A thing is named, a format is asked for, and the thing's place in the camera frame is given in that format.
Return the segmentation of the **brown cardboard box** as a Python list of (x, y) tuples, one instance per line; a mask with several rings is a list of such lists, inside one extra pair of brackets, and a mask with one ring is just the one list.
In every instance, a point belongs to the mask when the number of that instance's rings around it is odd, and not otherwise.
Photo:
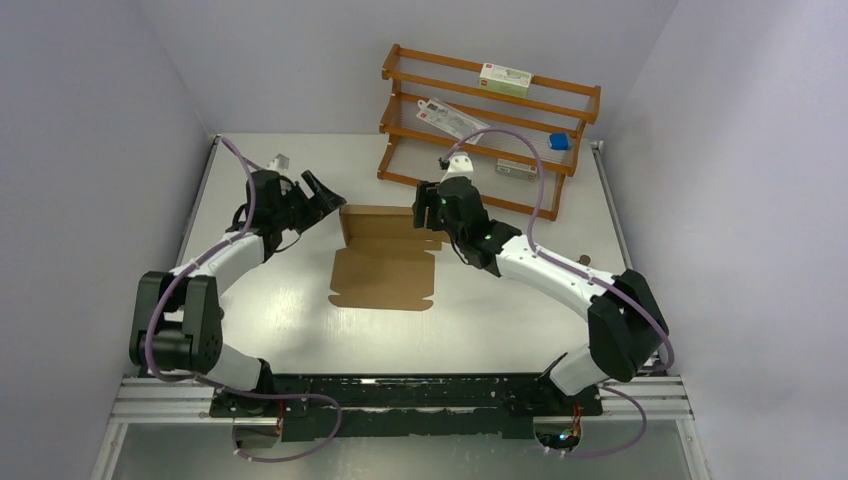
[(343, 308), (425, 311), (434, 304), (436, 258), (443, 232), (413, 225), (409, 207), (345, 205), (345, 247), (335, 253), (331, 304)]

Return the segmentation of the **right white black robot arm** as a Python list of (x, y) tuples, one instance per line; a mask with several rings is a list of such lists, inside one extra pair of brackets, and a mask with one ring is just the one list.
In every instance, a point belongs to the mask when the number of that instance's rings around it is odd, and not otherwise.
[(645, 277), (627, 269), (599, 271), (535, 244), (529, 234), (488, 216), (469, 178), (421, 181), (413, 224), (447, 234), (469, 265), (523, 283), (578, 314), (588, 328), (587, 344), (567, 352), (543, 373), (542, 406), (562, 414), (578, 393), (604, 380), (632, 380), (660, 348), (669, 329)]

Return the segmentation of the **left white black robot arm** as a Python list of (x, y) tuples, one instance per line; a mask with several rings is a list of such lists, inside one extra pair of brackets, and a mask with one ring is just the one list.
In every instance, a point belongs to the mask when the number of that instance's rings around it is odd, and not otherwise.
[(261, 416), (275, 406), (277, 388), (266, 362), (225, 342), (220, 297), (244, 274), (283, 252), (284, 232), (303, 234), (347, 201), (310, 171), (293, 181), (274, 170), (251, 173), (246, 199), (224, 237), (208, 251), (182, 266), (141, 277), (129, 357), (171, 380), (203, 377), (237, 390), (237, 403)]

